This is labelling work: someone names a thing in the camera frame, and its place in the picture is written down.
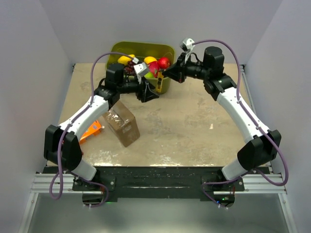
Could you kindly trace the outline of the yellow black utility knife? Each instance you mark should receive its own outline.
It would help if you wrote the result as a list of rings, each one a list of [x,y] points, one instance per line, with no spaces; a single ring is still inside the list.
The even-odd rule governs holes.
[[[158,75],[157,75],[157,82],[156,82],[156,92],[157,93],[161,93],[162,91],[162,86],[163,86],[163,79],[164,79],[164,76],[162,74],[163,70],[160,69],[159,72],[158,72]]]

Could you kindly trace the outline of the brown cardboard express box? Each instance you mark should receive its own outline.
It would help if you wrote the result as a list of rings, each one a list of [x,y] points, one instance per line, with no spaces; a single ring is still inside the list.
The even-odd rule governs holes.
[[[130,146],[140,137],[134,114],[119,100],[103,117],[111,131],[124,147]]]

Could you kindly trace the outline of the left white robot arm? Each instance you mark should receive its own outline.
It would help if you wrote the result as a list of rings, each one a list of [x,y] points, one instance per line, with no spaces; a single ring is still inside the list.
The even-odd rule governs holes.
[[[159,98],[154,86],[145,78],[149,68],[145,63],[134,65],[135,78],[124,78],[124,65],[111,64],[93,95],[68,120],[58,126],[50,125],[45,131],[44,158],[84,179],[89,190],[100,187],[101,179],[96,168],[82,159],[80,139],[91,124],[108,112],[121,94],[134,93],[141,102]]]

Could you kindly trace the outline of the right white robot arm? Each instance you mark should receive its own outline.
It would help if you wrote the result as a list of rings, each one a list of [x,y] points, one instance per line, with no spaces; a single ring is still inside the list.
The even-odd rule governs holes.
[[[224,166],[216,179],[218,188],[227,191],[233,186],[234,178],[276,158],[281,134],[261,122],[240,95],[233,79],[224,73],[225,57],[220,48],[206,48],[202,62],[186,61],[186,56],[181,53],[163,75],[179,83],[187,77],[202,80],[205,90],[226,110],[245,141],[237,159]]]

